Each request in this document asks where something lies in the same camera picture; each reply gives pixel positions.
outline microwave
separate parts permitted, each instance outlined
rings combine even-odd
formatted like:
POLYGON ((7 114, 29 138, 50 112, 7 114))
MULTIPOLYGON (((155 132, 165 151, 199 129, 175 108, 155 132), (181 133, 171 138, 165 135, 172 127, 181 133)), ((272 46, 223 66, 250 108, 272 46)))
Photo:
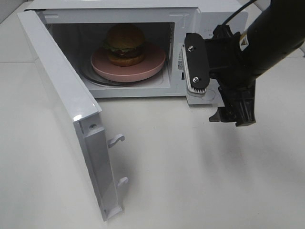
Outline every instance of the microwave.
MULTIPOLYGON (((107 140, 102 109, 95 98, 185 96, 188 104, 222 103, 211 79, 203 97, 187 93, 182 46, 188 33, 211 38, 213 30, 241 5, 236 0, 34 0, 18 14, 36 67, 70 144, 82 151, 103 220, 122 211, 108 149, 124 136, 107 140), (90 58, 117 23, 139 27, 145 39, 165 51, 162 69, 147 80, 117 83, 99 79, 90 58)), ((247 12, 229 25, 243 31, 247 12)))

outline microwave door frame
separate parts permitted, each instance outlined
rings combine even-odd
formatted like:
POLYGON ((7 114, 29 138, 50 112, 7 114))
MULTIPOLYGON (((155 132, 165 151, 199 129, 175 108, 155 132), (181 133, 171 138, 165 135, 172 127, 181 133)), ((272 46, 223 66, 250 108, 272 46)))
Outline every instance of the microwave door frame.
POLYGON ((18 14, 35 64, 67 140, 83 154, 103 220, 122 211, 109 160, 101 108, 35 11, 18 14))

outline white table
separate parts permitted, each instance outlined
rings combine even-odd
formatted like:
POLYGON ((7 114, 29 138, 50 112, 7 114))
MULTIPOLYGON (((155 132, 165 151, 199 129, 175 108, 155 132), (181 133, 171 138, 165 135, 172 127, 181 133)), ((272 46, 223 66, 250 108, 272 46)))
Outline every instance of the white table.
POLYGON ((216 108, 184 98, 99 99, 107 135, 126 136, 114 175, 130 179, 124 212, 103 222, 15 13, 0 41, 1 229, 305 228, 304 58, 257 81, 249 127, 209 123, 216 108))

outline cable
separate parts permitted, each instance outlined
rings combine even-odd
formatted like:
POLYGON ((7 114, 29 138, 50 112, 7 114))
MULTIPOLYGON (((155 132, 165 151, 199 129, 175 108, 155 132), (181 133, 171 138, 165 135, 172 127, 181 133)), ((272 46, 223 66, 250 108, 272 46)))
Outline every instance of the cable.
POLYGON ((257 0, 250 0, 249 2, 247 2, 245 5, 243 5, 241 8, 239 8, 235 13, 233 13, 230 17, 228 17, 228 19, 225 20, 222 25, 226 25, 233 17, 235 17, 237 14, 239 14, 239 12, 241 12, 246 7, 250 6, 255 1, 257 1, 257 0))

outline pink plate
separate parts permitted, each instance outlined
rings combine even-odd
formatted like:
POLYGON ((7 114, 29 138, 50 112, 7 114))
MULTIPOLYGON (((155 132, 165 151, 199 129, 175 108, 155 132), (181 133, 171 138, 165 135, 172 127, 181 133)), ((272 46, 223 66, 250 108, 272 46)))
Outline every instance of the pink plate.
POLYGON ((110 63, 106 52, 104 48, 96 50, 91 56, 91 65, 98 75, 116 82, 145 80, 157 74, 165 62, 164 50, 152 43, 145 45, 145 59, 128 67, 120 67, 110 63))

